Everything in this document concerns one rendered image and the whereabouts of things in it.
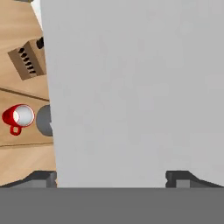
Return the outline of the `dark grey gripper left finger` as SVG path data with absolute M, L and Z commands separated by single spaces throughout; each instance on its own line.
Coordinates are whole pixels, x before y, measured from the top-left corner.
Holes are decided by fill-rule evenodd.
M 56 188 L 56 178 L 56 171 L 34 171 L 23 179 L 0 185 L 0 188 Z

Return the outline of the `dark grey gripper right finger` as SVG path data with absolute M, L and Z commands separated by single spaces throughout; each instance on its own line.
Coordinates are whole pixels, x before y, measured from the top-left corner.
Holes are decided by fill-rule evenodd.
M 165 178 L 166 188 L 221 188 L 221 185 L 199 179 L 189 171 L 167 171 Z

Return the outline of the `grey round kettle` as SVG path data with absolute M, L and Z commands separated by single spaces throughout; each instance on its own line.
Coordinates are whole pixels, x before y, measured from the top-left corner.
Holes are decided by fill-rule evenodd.
M 51 137 L 53 135 L 51 123 L 51 108 L 50 105 L 45 105 L 39 109 L 36 116 L 36 125 L 39 132 L 46 137 Z

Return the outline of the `red mug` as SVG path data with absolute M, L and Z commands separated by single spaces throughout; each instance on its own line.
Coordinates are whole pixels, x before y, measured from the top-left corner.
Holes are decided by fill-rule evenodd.
M 29 127 L 35 118 L 33 109 L 27 104 L 17 104 L 6 109 L 2 114 L 4 123 L 10 126 L 10 133 L 19 136 L 22 128 Z

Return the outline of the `wooden knife block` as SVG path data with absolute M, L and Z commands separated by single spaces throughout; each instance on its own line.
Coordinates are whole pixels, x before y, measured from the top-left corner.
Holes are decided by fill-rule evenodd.
M 46 75 L 45 48 L 38 49 L 38 39 L 29 40 L 23 46 L 8 52 L 22 81 Z

